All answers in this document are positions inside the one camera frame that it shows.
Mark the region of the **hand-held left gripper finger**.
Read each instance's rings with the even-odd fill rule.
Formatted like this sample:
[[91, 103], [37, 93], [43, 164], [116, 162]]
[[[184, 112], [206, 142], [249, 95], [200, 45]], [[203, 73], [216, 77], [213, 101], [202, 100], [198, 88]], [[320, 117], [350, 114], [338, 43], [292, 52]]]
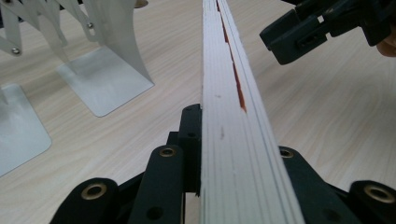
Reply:
[[200, 195], [202, 160], [202, 108], [186, 106], [181, 113], [179, 129], [168, 134], [167, 143], [177, 145], [184, 155], [184, 191]]

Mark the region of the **grey expandable metal book rack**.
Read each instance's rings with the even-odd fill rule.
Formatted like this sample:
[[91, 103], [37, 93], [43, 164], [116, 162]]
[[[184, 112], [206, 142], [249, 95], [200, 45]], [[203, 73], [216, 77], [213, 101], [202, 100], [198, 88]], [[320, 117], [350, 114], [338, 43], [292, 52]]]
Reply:
[[[97, 117], [154, 86], [134, 36], [135, 0], [0, 0], [0, 50], [22, 55], [20, 23], [27, 22], [63, 61], [57, 73]], [[61, 28], [65, 10], [100, 48], [71, 60]], [[15, 83], [0, 86], [0, 176], [42, 154], [51, 139]]]

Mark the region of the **white caterpillar picture book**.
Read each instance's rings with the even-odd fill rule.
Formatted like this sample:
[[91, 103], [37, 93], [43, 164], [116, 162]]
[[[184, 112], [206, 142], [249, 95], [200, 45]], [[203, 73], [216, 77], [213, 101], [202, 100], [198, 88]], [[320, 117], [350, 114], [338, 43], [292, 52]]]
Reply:
[[203, 0], [200, 224], [304, 224], [226, 0]]

